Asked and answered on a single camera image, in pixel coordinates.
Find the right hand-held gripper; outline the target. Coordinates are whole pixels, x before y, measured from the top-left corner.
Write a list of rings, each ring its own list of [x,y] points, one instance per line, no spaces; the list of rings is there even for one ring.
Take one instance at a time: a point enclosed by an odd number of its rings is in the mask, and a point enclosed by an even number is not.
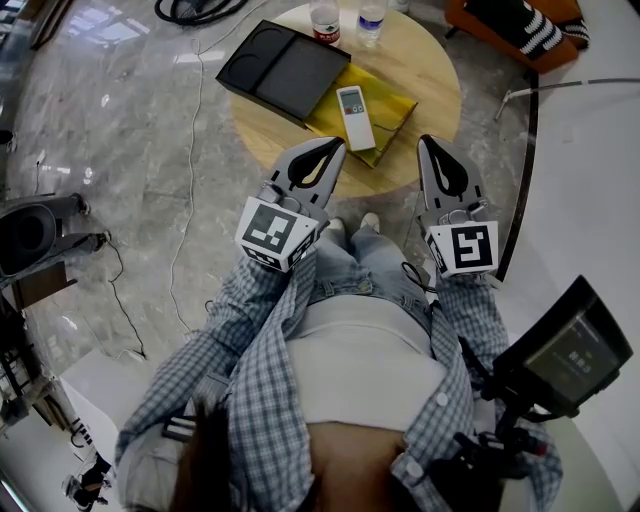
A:
[[[479,166],[456,145],[422,135],[417,145],[426,209],[418,217],[423,239],[442,277],[498,268],[498,222],[483,198]]]

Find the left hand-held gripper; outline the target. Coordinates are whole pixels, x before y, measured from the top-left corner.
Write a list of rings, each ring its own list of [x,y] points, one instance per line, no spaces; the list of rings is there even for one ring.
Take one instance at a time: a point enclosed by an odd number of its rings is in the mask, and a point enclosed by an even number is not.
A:
[[[324,207],[334,191],[346,158],[341,137],[312,138],[283,151],[264,182],[244,206],[235,234],[236,245],[250,259],[287,273],[299,262],[329,224]],[[311,203],[283,189],[311,189]]]

